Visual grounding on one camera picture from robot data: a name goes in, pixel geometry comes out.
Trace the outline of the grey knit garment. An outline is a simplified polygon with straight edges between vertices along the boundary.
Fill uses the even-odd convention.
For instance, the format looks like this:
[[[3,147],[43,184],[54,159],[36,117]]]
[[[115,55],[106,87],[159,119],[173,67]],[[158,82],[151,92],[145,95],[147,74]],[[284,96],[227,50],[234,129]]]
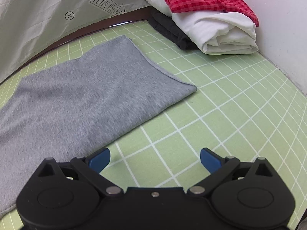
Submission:
[[[1,108],[1,215],[46,157],[88,156],[195,91],[126,36],[24,76]]]

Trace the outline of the green grid cutting mat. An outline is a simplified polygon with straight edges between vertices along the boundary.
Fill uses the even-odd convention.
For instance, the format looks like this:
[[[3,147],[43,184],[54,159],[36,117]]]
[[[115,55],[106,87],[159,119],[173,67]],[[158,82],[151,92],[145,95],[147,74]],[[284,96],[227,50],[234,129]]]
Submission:
[[[295,198],[289,221],[295,229],[306,211],[306,97],[259,53],[182,51],[146,21],[124,24],[65,44],[24,67],[1,84],[1,104],[22,77],[121,35],[198,90],[111,144],[111,161],[102,175],[122,188],[189,188],[208,174],[199,161],[204,147],[241,161],[265,157]]]

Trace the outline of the white folded garment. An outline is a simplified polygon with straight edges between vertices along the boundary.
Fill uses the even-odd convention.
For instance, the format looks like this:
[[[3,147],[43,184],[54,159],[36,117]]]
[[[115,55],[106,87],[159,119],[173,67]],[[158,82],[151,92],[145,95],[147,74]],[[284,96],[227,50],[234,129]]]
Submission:
[[[145,0],[175,24],[207,55],[257,52],[256,25],[239,12],[197,11],[174,14],[164,0]]]

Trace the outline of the black folded garment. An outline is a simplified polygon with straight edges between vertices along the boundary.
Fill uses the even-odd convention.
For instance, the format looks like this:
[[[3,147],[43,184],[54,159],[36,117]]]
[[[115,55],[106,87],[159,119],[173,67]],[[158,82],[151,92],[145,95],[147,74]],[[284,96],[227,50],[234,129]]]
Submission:
[[[196,44],[168,16],[155,8],[150,11],[148,23],[181,50],[197,50]]]

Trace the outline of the grey fabric storage bag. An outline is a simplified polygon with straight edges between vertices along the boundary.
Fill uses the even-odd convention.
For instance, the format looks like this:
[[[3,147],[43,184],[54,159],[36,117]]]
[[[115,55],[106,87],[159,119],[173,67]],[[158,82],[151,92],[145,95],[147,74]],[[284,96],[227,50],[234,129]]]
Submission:
[[[1,81],[65,36],[145,0],[1,0]]]

